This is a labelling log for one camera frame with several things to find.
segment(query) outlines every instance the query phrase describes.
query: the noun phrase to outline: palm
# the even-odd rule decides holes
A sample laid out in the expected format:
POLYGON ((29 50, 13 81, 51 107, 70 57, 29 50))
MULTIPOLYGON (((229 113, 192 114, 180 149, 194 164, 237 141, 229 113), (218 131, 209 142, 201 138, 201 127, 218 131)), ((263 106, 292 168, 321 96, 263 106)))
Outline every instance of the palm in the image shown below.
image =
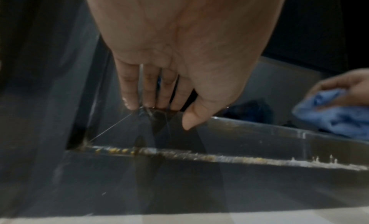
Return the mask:
POLYGON ((282 1, 265 7, 255 0, 88 0, 113 52, 126 106, 138 108, 139 64, 147 107, 168 106, 179 75, 171 109, 181 109, 193 89, 199 94, 186 110, 187 129, 242 92, 282 1))

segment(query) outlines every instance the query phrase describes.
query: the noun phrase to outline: blue cloth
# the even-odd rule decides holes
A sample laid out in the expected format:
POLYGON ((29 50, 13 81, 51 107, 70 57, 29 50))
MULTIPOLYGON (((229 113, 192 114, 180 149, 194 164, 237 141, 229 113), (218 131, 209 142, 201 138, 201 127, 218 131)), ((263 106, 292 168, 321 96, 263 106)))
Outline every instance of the blue cloth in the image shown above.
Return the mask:
POLYGON ((333 99, 344 95, 343 89, 322 91, 294 107, 292 113, 299 119, 334 134, 354 139, 369 140, 369 107, 332 107, 318 111, 333 99))

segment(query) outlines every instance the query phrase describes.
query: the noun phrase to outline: hand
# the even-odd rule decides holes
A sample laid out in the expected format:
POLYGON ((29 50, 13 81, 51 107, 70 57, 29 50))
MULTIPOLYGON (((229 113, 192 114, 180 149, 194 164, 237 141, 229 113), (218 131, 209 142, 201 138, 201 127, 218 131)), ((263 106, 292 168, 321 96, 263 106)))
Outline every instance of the hand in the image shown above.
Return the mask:
POLYGON ((180 110, 190 129, 235 101, 261 55, 284 0, 87 0, 112 50, 126 107, 180 110), (156 99, 156 83, 161 87, 156 99))
POLYGON ((323 108, 335 106, 369 106, 369 69, 357 69, 317 83, 306 95, 310 97, 322 90, 347 89, 323 108))

